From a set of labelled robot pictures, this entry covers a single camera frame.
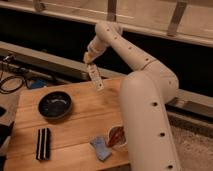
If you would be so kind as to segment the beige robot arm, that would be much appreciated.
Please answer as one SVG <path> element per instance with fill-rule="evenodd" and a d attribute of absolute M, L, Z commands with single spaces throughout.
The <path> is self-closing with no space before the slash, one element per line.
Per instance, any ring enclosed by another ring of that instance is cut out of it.
<path fill-rule="evenodd" d="M 100 21 L 95 33 L 85 63 L 92 63 L 112 47 L 132 69 L 121 82 L 119 94 L 132 171 L 183 171 L 165 108 L 179 89 L 176 74 L 123 38 L 119 24 Z"/>

